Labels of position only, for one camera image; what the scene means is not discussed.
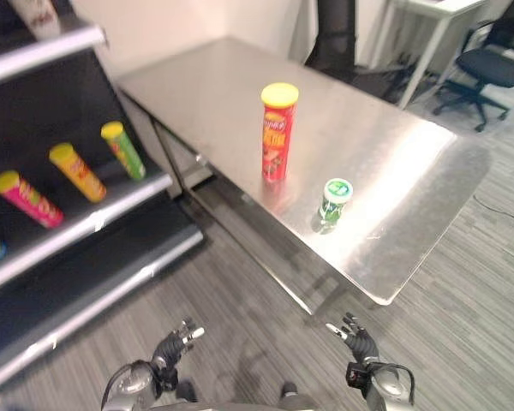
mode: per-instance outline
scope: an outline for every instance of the green pringles can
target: green pringles can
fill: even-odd
[[[332,178],[326,183],[318,211],[324,225],[334,226],[337,223],[352,192],[352,184],[342,178]]]
[[[108,143],[123,168],[134,180],[140,180],[146,174],[145,166],[134,149],[121,122],[107,122],[101,128],[101,137]]]

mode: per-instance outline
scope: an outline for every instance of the table top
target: table top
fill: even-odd
[[[487,0],[394,0],[399,7],[405,7],[432,17],[454,17],[475,9]]]
[[[261,89],[300,89],[287,176],[261,177]],[[473,142],[309,68],[220,39],[120,80],[120,87],[381,305],[390,304],[489,168]],[[327,180],[352,182],[337,227],[319,232]]]

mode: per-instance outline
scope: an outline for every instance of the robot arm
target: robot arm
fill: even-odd
[[[164,391],[177,387],[175,365],[191,341],[204,334],[191,319],[172,331],[156,347],[150,361],[138,360],[122,366],[109,380],[101,402],[102,411],[146,411]]]
[[[351,349],[356,362],[350,362],[346,371],[349,387],[362,392],[371,411],[405,411],[413,409],[415,380],[411,370],[399,364],[380,362],[379,350],[367,330],[356,323],[351,313],[346,313],[341,329],[333,324],[326,327],[340,337]],[[409,374],[409,390],[399,378],[399,370]]]

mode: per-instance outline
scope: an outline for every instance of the white container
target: white container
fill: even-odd
[[[333,226],[337,223],[353,191],[352,184],[342,178],[332,178],[326,183],[319,209],[323,224]]]

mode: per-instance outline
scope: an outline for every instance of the orange pringles can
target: orange pringles can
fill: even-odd
[[[289,83],[272,83],[263,89],[260,97],[265,104],[263,177],[269,182],[275,182],[285,178],[299,90]]]
[[[61,143],[53,146],[49,157],[88,200],[96,203],[105,197],[105,186],[87,167],[71,144]]]

